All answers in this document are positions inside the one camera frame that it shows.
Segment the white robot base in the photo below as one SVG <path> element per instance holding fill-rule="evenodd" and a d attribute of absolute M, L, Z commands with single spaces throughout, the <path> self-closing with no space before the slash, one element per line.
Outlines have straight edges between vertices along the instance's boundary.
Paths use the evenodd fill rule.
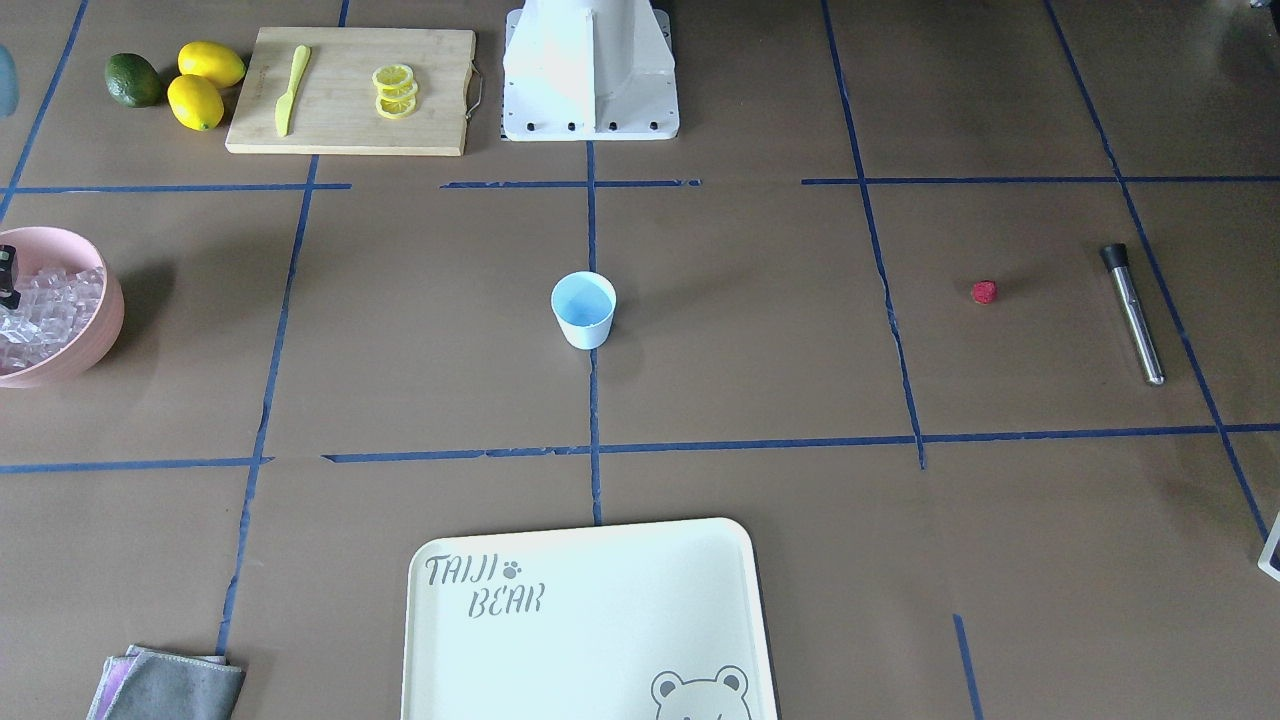
<path fill-rule="evenodd" d="M 666 141 L 681 118 L 667 12 L 649 1 L 526 1 L 506 17 L 502 135 Z"/>

